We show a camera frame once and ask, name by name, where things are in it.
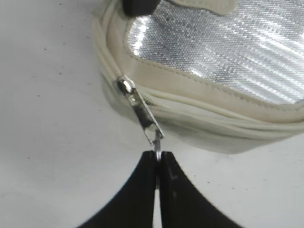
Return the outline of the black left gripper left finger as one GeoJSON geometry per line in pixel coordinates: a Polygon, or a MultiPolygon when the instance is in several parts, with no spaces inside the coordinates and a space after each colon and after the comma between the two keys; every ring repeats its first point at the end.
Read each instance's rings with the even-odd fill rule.
{"type": "Polygon", "coordinates": [[[145,151],[116,195],[81,228],[152,228],[156,188],[156,157],[145,151]]]}

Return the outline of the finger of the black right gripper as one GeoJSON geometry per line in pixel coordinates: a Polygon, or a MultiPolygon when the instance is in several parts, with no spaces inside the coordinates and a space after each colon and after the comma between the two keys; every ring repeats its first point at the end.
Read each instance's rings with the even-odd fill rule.
{"type": "Polygon", "coordinates": [[[122,0],[124,13],[129,17],[151,15],[159,3],[159,0],[122,0]]]}

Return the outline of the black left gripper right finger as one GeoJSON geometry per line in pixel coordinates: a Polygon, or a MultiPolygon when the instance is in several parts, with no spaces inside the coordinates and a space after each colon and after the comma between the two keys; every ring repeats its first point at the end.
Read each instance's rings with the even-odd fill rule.
{"type": "Polygon", "coordinates": [[[159,163],[161,222],[164,228],[239,228],[191,183],[172,152],[159,163]]]}

